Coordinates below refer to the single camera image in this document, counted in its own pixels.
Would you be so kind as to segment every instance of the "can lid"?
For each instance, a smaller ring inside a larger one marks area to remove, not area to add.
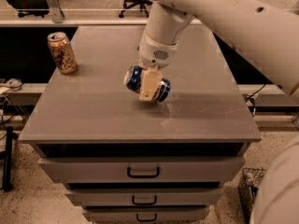
[[[48,35],[49,41],[61,41],[66,38],[66,34],[63,32],[52,33]]]

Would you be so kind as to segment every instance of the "drawer handle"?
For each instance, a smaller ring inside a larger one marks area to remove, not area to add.
[[[134,205],[155,205],[157,203],[157,196],[155,195],[153,198],[153,202],[151,203],[137,203],[135,201],[135,196],[132,196],[132,204]]]
[[[151,221],[155,221],[157,219],[157,214],[155,213],[155,216],[153,219],[140,219],[139,214],[137,214],[136,219],[137,219],[137,221],[140,221],[140,222],[151,222]]]
[[[157,167],[155,175],[132,175],[130,167],[128,167],[128,169],[127,169],[127,174],[131,178],[156,178],[160,174],[160,167]]]

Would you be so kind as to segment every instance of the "gray tabletop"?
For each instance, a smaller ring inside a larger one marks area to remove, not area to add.
[[[213,34],[183,33],[162,70],[172,84],[162,102],[143,103],[123,85],[144,25],[82,26],[72,39],[78,71],[57,70],[21,132],[24,143],[251,142],[259,131]]]

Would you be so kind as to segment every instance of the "gray drawer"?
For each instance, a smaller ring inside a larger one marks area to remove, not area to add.
[[[76,206],[211,205],[222,189],[76,189],[65,195]]]
[[[154,222],[164,220],[199,220],[208,214],[208,207],[178,208],[100,208],[83,210],[88,221]]]
[[[144,157],[39,159],[56,183],[230,181],[243,157]]]

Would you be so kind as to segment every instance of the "speckled floor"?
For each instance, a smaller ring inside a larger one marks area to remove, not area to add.
[[[61,0],[62,7],[92,7],[93,0]],[[122,0],[102,0],[121,7]],[[298,0],[261,0],[283,9],[299,8]],[[256,123],[261,131],[262,141],[253,143],[245,154],[246,167],[266,169],[276,154],[298,132],[292,124],[292,116],[257,115]],[[18,121],[10,123],[19,126]],[[0,223],[4,224],[84,224],[89,223],[81,214],[80,207],[74,207],[64,196],[64,187],[53,184],[37,164],[38,156],[26,144],[14,144],[12,183],[10,192],[0,192]],[[2,176],[3,163],[0,162]],[[243,224],[237,185],[241,172],[232,182],[224,185],[224,194],[216,205],[210,207],[205,220],[193,224]]]

